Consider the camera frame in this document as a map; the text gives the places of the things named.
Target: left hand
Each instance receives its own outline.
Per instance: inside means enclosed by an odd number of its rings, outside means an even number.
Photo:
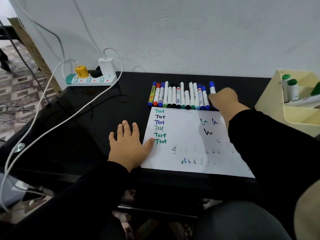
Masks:
[[[143,146],[139,140],[139,129],[137,123],[132,124],[132,133],[126,120],[118,125],[117,140],[113,132],[109,135],[110,153],[108,161],[116,162],[124,166],[130,173],[146,160],[150,154],[154,138],[147,140]]]

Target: black sleeve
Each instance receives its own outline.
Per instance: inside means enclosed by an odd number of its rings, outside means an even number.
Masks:
[[[320,142],[253,110],[236,114],[229,122],[228,133],[256,177],[267,210],[292,236],[296,203],[320,179]]]
[[[122,165],[104,162],[19,222],[3,239],[98,239],[120,203],[128,176]]]

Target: yellow marker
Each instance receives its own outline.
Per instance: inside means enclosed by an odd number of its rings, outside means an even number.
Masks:
[[[149,102],[148,102],[148,105],[149,105],[149,106],[152,106],[153,99],[154,99],[154,97],[155,97],[156,84],[157,84],[157,82],[154,81],[154,82],[153,82],[153,85],[152,85],[152,88],[151,88],[150,97],[149,97]]]
[[[76,67],[75,72],[77,73],[79,78],[87,78],[89,76],[88,70],[84,65]]]

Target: power strip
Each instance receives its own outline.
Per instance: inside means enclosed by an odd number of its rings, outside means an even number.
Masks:
[[[90,74],[87,78],[79,78],[77,74],[69,74],[66,77],[66,84],[68,86],[111,86],[114,80],[117,79],[104,76],[92,77]]]

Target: yellow plug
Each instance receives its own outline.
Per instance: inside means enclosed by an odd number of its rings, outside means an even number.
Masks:
[[[75,72],[77,73],[79,78],[87,78],[89,76],[88,70],[85,65],[76,67]]]

